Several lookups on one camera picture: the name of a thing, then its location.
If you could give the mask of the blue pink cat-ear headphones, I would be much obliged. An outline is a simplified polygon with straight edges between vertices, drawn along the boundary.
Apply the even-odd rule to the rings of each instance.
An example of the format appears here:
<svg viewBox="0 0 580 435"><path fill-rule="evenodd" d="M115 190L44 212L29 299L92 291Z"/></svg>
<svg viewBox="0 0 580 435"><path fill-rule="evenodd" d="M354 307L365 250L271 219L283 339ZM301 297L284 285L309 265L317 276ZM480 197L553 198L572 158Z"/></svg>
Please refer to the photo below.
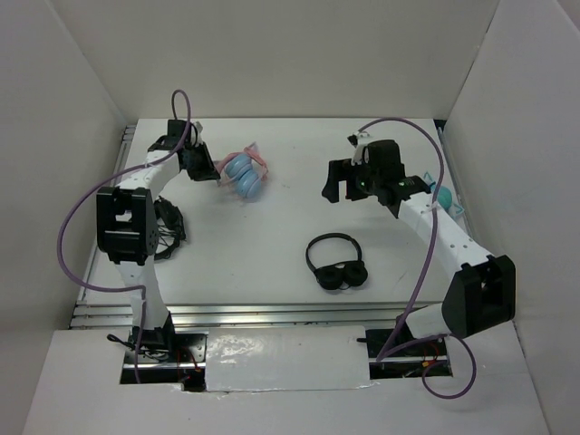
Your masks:
<svg viewBox="0 0 580 435"><path fill-rule="evenodd" d="M257 199L266 181L269 168L261 156L256 142L240 152L232 152L216 163L222 180L220 185L230 185L243 200Z"/></svg>

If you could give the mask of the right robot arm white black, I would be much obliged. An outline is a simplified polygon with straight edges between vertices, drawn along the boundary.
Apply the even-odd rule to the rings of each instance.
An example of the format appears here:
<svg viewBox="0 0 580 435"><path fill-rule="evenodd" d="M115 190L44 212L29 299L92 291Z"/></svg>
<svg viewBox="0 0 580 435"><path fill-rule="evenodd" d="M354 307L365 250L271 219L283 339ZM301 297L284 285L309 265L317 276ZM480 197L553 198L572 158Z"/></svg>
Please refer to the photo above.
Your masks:
<svg viewBox="0 0 580 435"><path fill-rule="evenodd" d="M322 195L339 200L346 184L351 201L377 198L428 246L426 259L438 259L449 278L439 304L405 310L395 326L397 349L415 354L427 337L454 334L461 339L511 321L516 313L516 267L474 241L441 207L434 188L408 176L398 144L376 140L357 146L350 159L332 160Z"/></svg>

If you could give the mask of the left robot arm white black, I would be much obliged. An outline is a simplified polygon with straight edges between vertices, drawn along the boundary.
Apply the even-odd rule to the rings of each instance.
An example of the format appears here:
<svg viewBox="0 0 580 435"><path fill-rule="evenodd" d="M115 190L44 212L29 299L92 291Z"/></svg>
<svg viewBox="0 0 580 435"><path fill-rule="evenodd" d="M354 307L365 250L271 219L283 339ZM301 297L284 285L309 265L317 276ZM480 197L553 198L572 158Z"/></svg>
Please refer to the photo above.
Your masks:
<svg viewBox="0 0 580 435"><path fill-rule="evenodd" d="M98 248L129 289L130 342L136 352L146 350L161 362L177 353L179 340L155 272L160 228L154 201L182 171L194 181L219 179L202 131L197 121L168 121L167 133L148 148L137 170L96 194Z"/></svg>

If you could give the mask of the black folded headphones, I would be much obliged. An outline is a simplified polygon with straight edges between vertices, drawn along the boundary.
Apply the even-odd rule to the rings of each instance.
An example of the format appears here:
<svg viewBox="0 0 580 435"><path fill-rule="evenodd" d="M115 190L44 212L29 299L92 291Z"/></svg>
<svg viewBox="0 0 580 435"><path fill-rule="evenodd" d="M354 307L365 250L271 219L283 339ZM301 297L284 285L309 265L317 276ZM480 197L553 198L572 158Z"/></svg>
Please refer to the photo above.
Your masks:
<svg viewBox="0 0 580 435"><path fill-rule="evenodd" d="M315 266L310 258L311 248L319 242L334 238L349 242L356 251L356 259L339 261L327 266ZM336 291L342 289L344 285L347 288L360 287L367 281L369 276L363 261L363 251L360 244L353 237L344 233L333 232L315 237L308 243L304 258L318 285L326 291Z"/></svg>

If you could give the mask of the teal cat-ear headphones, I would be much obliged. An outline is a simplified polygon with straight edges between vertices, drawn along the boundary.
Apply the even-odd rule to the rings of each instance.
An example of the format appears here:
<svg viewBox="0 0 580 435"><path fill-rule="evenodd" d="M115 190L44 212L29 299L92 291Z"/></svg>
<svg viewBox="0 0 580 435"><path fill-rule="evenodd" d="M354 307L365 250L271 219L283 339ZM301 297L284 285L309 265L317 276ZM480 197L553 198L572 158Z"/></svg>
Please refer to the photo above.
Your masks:
<svg viewBox="0 0 580 435"><path fill-rule="evenodd" d="M437 180L428 171L423 174L423 180L430 188L430 191L434 192ZM460 205L452 191L444 185L440 186L438 202L453 219L457 220L464 215L464 208Z"/></svg>

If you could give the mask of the white foil-taped cover plate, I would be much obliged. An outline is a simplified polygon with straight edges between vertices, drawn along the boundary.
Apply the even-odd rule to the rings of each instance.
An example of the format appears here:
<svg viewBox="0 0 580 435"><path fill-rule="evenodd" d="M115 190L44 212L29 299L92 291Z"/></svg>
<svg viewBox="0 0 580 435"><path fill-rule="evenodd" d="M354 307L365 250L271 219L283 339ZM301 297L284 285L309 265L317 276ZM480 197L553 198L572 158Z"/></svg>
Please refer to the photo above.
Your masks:
<svg viewBox="0 0 580 435"><path fill-rule="evenodd" d="M356 390L371 385L361 326L214 328L209 392Z"/></svg>

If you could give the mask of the aluminium rail frame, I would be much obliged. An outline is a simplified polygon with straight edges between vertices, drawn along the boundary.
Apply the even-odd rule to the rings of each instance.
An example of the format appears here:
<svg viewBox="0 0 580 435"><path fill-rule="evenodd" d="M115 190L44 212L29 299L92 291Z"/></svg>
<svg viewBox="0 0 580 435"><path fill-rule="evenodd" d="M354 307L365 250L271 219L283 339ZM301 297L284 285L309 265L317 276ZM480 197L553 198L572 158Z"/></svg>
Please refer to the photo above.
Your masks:
<svg viewBox="0 0 580 435"><path fill-rule="evenodd" d="M175 328L173 353L142 350L124 363L123 379L204 383L208 333L214 328L361 326L369 369L399 370L406 359L447 367L454 334L410 339L394 332L399 317L413 306L442 302L450 280L438 259L426 259L428 246L377 198L351 201L340 185L340 201L321 191L331 160L350 159L347 137L367 131L371 142L393 140L408 176L428 171L435 193L450 177L432 121L363 119L205 119L201 138L215 166L232 152L256 142L269 168L257 199L243 200L218 180L194 181L182 171L162 190L183 215L187 239L170 259L156 261L161 297ZM141 120L118 175L119 184L136 171L148 148L167 133L167 122ZM344 233L358 241L368 271L360 287L326 291L305 262L315 237ZM342 239L315 244L315 266L355 260ZM125 328L131 341L129 289L116 266L97 246L73 329Z"/></svg>

